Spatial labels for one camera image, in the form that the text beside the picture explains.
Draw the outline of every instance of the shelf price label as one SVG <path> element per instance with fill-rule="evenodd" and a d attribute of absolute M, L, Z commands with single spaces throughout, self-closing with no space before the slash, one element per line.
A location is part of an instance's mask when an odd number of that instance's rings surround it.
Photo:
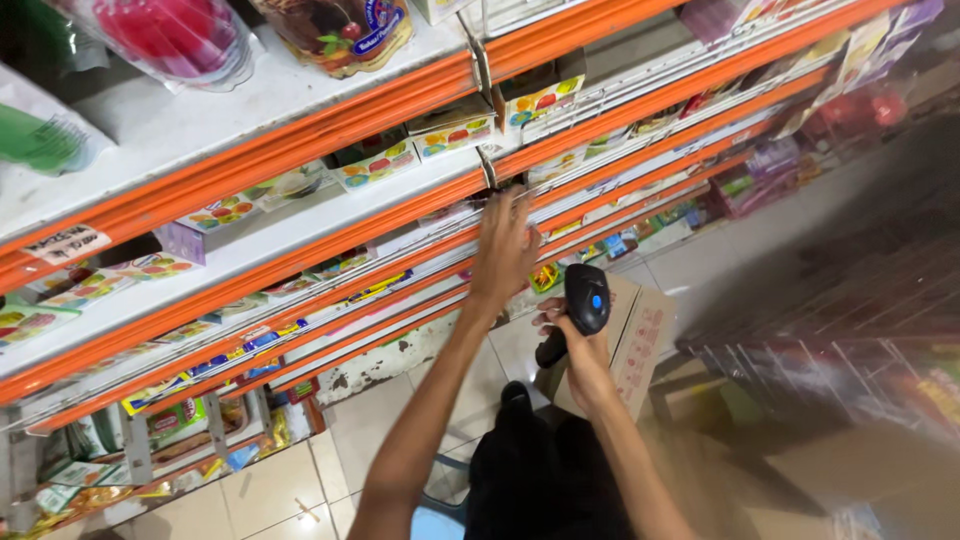
<path fill-rule="evenodd" d="M 110 237 L 84 224 L 51 234 L 20 249 L 23 253 L 53 264 L 64 264 L 96 249 L 108 246 Z"/>

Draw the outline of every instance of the handheld barcode scanner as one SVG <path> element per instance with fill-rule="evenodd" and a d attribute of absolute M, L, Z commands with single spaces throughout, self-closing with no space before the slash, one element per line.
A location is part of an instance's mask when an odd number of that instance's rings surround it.
<path fill-rule="evenodd" d="M 564 279 L 566 314 L 582 335 L 594 335 L 607 326 L 610 319 L 610 289 L 603 270 L 587 264 L 566 267 Z M 554 327 L 546 341 L 537 347 L 537 364 L 547 369 L 566 355 L 566 337 Z"/>

